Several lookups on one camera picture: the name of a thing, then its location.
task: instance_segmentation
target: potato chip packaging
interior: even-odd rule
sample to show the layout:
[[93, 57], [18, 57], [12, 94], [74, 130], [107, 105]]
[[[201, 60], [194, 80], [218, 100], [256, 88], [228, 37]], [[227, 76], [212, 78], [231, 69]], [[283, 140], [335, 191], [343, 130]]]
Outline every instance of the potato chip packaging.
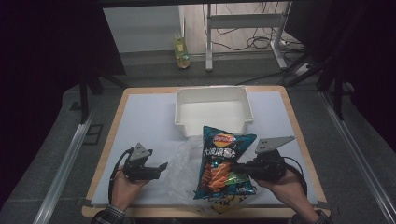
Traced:
[[236, 135], [204, 126], [202, 163], [194, 199], [255, 194], [248, 175], [235, 174], [231, 165], [256, 138], [256, 134]]

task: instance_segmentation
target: black curtain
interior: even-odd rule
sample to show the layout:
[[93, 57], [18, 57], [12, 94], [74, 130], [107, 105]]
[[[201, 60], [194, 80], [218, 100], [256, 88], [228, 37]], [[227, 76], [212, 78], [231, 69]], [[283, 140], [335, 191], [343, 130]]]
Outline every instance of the black curtain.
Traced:
[[396, 1], [371, 1], [342, 59], [351, 99], [396, 151]]
[[1, 205], [56, 120], [80, 70], [123, 75], [104, 12], [85, 4], [0, 3]]

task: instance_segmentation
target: sleeve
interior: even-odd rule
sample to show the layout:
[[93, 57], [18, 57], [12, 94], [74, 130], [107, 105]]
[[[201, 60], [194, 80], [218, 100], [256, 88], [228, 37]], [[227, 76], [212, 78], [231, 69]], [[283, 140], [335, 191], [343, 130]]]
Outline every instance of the sleeve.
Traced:
[[123, 211], [108, 205], [105, 210], [98, 212], [93, 217], [91, 224], [120, 224], [124, 216], [125, 213]]
[[316, 211], [319, 215], [319, 219], [315, 222], [315, 224], [332, 224], [332, 221], [324, 214], [323, 211]]

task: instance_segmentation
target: white plastic bin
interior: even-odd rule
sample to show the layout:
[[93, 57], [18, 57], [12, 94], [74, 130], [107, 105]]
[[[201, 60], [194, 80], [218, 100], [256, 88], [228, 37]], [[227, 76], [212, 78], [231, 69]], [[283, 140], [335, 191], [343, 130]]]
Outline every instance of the white plastic bin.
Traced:
[[210, 126], [243, 134], [253, 123], [246, 87], [212, 86], [177, 90], [175, 124], [186, 137]]

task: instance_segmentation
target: metal stand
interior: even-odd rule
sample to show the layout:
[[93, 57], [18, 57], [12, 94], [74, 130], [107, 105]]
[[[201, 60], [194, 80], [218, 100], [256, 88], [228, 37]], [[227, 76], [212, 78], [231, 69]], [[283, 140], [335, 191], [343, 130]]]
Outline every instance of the metal stand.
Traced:
[[90, 114], [89, 102], [88, 102], [88, 88], [95, 95], [100, 95], [103, 93], [104, 88], [97, 75], [107, 79], [108, 81], [116, 84], [117, 86], [123, 88], [124, 90], [130, 88], [128, 84], [118, 80], [113, 76], [108, 76], [99, 69], [88, 69], [84, 66], [84, 62], [79, 62], [78, 64], [78, 76], [79, 76], [79, 96], [81, 101], [81, 121], [80, 124], [84, 124]]
[[287, 69], [285, 60], [279, 49], [280, 37], [286, 24], [290, 2], [282, 13], [272, 14], [238, 14], [238, 15], [211, 15], [211, 4], [207, 4], [206, 27], [206, 71], [213, 70], [212, 29], [234, 28], [265, 28], [277, 27], [276, 38], [271, 41], [271, 48], [276, 56], [280, 69]]

